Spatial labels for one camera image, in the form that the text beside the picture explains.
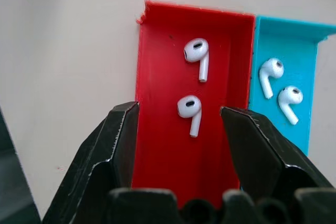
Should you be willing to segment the red plastic tray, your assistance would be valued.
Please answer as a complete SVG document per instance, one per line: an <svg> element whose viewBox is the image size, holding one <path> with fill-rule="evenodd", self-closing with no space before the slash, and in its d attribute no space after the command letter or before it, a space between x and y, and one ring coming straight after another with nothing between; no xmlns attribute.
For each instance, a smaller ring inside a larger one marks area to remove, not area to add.
<svg viewBox="0 0 336 224"><path fill-rule="evenodd" d="M222 194L239 187L220 109L246 109L256 17L153 0L139 19L135 99L139 121L133 188L166 188L179 207L194 198L220 207ZM187 62L185 45L206 39L206 82L200 63ZM182 118L177 102L198 97L202 119L198 137L190 136L191 118Z"/></svg>

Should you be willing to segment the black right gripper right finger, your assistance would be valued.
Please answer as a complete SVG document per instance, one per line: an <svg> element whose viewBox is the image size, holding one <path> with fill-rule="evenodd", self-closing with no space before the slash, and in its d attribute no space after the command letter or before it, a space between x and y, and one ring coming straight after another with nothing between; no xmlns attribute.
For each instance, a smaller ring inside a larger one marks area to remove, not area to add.
<svg viewBox="0 0 336 224"><path fill-rule="evenodd" d="M264 115L222 107L242 190L223 194L221 224L336 224L336 188Z"/></svg>

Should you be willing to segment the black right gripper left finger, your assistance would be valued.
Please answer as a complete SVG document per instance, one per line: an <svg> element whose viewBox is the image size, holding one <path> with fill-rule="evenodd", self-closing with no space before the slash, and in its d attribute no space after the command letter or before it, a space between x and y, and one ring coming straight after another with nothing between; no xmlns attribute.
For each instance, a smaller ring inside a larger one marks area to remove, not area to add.
<svg viewBox="0 0 336 224"><path fill-rule="evenodd" d="M108 193L132 184L139 103L116 105L80 145L42 224L103 224Z"/></svg>

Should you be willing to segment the blue plastic tray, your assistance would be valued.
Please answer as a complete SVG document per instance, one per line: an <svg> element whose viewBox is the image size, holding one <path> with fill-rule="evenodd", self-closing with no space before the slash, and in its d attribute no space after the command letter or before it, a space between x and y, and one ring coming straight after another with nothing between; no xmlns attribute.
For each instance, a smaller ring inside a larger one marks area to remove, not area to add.
<svg viewBox="0 0 336 224"><path fill-rule="evenodd" d="M225 107L239 185L252 199L335 188L307 158L318 43L335 26L257 17L248 109Z"/></svg>

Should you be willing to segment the white earbud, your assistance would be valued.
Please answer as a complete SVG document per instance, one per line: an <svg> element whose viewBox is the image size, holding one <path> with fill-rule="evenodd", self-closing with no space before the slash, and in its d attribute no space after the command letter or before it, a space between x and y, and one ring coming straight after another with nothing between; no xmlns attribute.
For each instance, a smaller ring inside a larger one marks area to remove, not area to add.
<svg viewBox="0 0 336 224"><path fill-rule="evenodd" d="M269 78L281 78L284 73L284 65L277 58L270 58L265 61L259 69L259 81L266 99L273 97L273 91Z"/></svg>
<svg viewBox="0 0 336 224"><path fill-rule="evenodd" d="M191 118L190 136L198 137L201 119L202 119L202 104L198 97L187 95L177 102L177 111L182 118Z"/></svg>
<svg viewBox="0 0 336 224"><path fill-rule="evenodd" d="M184 58L187 62L200 62L198 79L200 82L206 82L209 66L209 45L207 40L195 38L189 41L184 47Z"/></svg>
<svg viewBox="0 0 336 224"><path fill-rule="evenodd" d="M292 110L291 105L300 104L302 101L303 93L295 86L287 86L283 88L278 95L278 105L292 125L296 125L299 122L299 119Z"/></svg>

